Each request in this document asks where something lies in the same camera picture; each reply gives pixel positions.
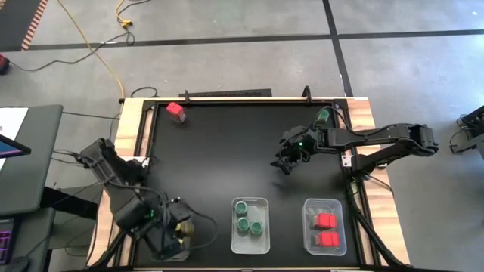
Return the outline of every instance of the yellow cable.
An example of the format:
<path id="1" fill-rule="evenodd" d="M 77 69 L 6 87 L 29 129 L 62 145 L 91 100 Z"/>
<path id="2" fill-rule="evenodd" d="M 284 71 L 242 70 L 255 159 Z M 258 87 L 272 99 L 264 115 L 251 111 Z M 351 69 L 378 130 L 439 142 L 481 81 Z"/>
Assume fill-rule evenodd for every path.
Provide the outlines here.
<path id="1" fill-rule="evenodd" d="M 128 26 L 131 26 L 133 22 L 131 20 L 127 19 L 122 19 L 121 16 L 119 15 L 119 8 L 121 5 L 124 3 L 125 0 L 120 0 L 118 5 L 116 6 L 116 10 L 114 11 L 116 13 L 116 17 L 121 21 L 121 26 L 123 26 L 124 29 L 128 28 Z"/>
<path id="2" fill-rule="evenodd" d="M 64 11 L 66 11 L 67 15 L 69 16 L 70 20 L 73 21 L 74 25 L 76 26 L 77 30 L 79 31 L 79 33 L 81 34 L 82 38 L 84 39 L 84 42 L 85 44 L 88 46 L 89 50 L 94 54 L 96 55 L 96 57 L 98 57 L 98 59 L 102 62 L 102 64 L 104 64 L 104 66 L 109 70 L 109 72 L 111 73 L 111 75 L 114 77 L 114 79 L 117 81 L 118 85 L 119 85 L 119 89 L 121 90 L 121 98 L 125 98 L 125 92 L 124 92 L 124 87 L 123 87 L 123 84 L 121 83 L 121 81 L 119 80 L 119 77 L 117 76 L 117 74 L 109 67 L 109 65 L 107 65 L 107 63 L 101 58 L 101 56 L 98 55 L 98 53 L 92 49 L 91 45 L 89 44 L 88 42 L 88 39 L 85 37 L 84 35 L 84 32 L 81 30 L 81 28 L 79 27 L 79 25 L 77 25 L 77 22 L 76 20 L 74 20 L 73 16 L 69 13 L 69 11 L 67 10 L 67 8 L 64 6 L 64 4 L 62 4 L 61 0 L 57 0 L 57 2 L 59 3 L 59 5 L 62 7 L 62 9 Z"/>

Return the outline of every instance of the gray floor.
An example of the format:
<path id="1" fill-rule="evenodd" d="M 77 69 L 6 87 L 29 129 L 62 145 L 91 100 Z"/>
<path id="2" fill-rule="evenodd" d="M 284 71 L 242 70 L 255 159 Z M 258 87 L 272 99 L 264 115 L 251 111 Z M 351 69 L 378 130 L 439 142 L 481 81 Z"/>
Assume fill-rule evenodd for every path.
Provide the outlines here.
<path id="1" fill-rule="evenodd" d="M 115 0 L 65 0 L 91 42 L 120 34 Z M 484 29 L 484 4 L 471 0 L 330 1 L 339 33 Z M 133 7 L 138 41 L 232 36 L 327 34 L 324 8 L 316 0 L 155 0 Z M 33 44 L 82 42 L 50 1 Z M 448 140 L 462 113 L 484 104 L 484 36 L 356 39 L 341 41 L 355 96 L 369 97 L 378 126 L 426 123 L 441 144 L 430 158 L 409 157 L 389 167 L 411 262 L 416 267 L 476 271 L 484 265 L 484 162 L 470 151 L 453 156 Z M 24 67 L 87 50 L 5 54 Z M 344 96 L 330 41 L 254 42 L 105 48 L 126 90 L 151 85 L 172 97 L 189 91 L 271 88 L 274 96 L 299 96 L 310 85 L 318 96 Z M 0 77 L 0 106 L 63 104 L 65 110 L 114 116 L 119 90 L 95 58 L 41 72 L 12 70 Z M 56 146 L 80 150 L 107 137 L 109 120 L 64 115 Z M 81 169 L 53 162 L 48 184 L 77 187 L 94 182 Z M 56 252 L 51 271 L 79 268 L 83 261 Z"/>

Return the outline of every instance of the wooden table edge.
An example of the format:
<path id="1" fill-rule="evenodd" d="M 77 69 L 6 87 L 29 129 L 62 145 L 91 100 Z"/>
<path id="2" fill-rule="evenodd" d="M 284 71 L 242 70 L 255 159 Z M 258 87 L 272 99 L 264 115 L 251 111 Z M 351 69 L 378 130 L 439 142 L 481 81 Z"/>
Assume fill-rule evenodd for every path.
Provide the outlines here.
<path id="1" fill-rule="evenodd" d="M 193 97 L 192 101 L 284 101 L 284 100 L 306 100 L 306 97 Z M 349 108 L 350 121 L 355 130 L 375 128 L 373 115 L 371 113 L 370 102 L 367 97 L 314 97 L 313 100 L 346 100 Z M 145 100 L 157 101 L 183 101 L 183 97 L 157 97 L 157 98 L 126 98 L 123 104 L 123 111 L 120 116 L 118 131 L 116 134 L 115 146 L 119 156 L 133 156 L 135 152 L 136 139 L 141 122 L 141 114 Z M 150 124 L 146 124 L 142 143 L 147 143 L 149 135 Z M 358 153 L 368 154 L 378 151 L 380 146 L 359 147 Z M 141 155 L 145 154 L 146 149 L 141 148 Z M 385 170 L 375 170 L 373 176 L 389 184 L 388 175 Z M 399 222 L 399 217 L 396 211 L 395 201 L 392 194 L 371 182 L 365 185 L 368 197 L 368 205 L 370 206 L 371 217 L 374 223 L 374 228 L 382 241 L 389 247 L 393 254 L 404 263 L 410 263 L 408 260 L 408 253 L 405 246 L 405 241 L 402 234 L 402 229 Z M 109 239 L 113 239 L 119 230 L 116 224 L 113 223 L 113 215 L 109 209 L 109 196 L 103 192 L 100 201 L 98 212 L 98 230 L 96 233 L 96 240 L 91 243 L 94 246 L 92 257 L 88 265 L 95 263 L 106 250 Z M 365 263 L 373 264 L 371 247 L 368 236 L 360 226 L 361 241 L 364 249 Z M 127 265 L 129 260 L 129 251 L 132 243 L 129 238 L 123 244 L 123 251 L 120 259 L 121 265 Z"/>

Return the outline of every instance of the monitor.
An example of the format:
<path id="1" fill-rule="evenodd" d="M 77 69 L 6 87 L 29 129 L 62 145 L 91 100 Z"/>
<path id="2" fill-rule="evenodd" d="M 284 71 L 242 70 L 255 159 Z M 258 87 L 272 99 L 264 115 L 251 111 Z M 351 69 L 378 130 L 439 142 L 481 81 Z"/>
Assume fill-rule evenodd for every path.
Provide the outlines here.
<path id="1" fill-rule="evenodd" d="M 30 154 L 31 149 L 0 135 L 0 159 Z"/>

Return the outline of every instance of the clear plastic container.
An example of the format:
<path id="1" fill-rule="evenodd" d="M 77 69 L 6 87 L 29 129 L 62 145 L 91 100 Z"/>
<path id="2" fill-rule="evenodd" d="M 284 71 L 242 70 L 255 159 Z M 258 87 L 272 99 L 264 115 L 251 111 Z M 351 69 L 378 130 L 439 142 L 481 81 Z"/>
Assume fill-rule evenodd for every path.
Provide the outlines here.
<path id="1" fill-rule="evenodd" d="M 335 228 L 321 229 L 314 227 L 314 218 L 320 213 L 336 215 L 337 225 Z M 302 207 L 302 221 L 304 227 L 304 247 L 313 255 L 343 256 L 346 254 L 346 238 L 343 222 L 343 209 L 341 203 L 335 199 L 307 199 Z M 340 245 L 319 246 L 315 237 L 322 232 L 337 232 Z"/>
<path id="2" fill-rule="evenodd" d="M 235 211 L 236 203 L 243 201 L 247 204 L 247 213 L 241 216 Z M 249 224 L 258 222 L 262 225 L 262 232 L 240 231 L 237 221 L 245 217 Z M 262 197 L 238 197 L 232 201 L 232 242 L 231 249 L 237 254 L 265 254 L 271 248 L 269 233 L 269 202 Z"/>

